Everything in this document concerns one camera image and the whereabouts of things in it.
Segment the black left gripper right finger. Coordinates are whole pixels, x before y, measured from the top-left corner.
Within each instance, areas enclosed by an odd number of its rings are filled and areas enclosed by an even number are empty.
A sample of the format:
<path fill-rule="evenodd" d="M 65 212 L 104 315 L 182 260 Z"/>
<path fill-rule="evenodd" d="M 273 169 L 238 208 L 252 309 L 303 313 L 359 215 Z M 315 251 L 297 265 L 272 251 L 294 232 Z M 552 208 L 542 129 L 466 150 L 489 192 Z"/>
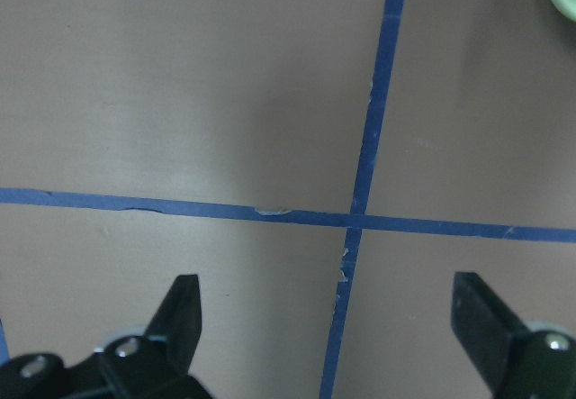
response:
<path fill-rule="evenodd" d="M 521 320 L 474 272 L 454 274 L 451 327 L 493 398 L 575 396 L 575 335 Z"/>

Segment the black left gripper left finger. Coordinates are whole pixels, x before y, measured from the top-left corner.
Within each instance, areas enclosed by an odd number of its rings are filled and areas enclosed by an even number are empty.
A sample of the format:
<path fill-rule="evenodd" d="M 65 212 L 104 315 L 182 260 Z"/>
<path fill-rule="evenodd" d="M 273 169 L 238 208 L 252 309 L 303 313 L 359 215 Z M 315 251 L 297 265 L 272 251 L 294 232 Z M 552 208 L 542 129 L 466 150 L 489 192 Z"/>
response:
<path fill-rule="evenodd" d="M 1 366 L 3 398 L 210 398 L 189 374 L 202 333 L 199 277 L 176 277 L 141 334 L 112 340 L 67 367 L 56 354 L 11 358 Z"/>

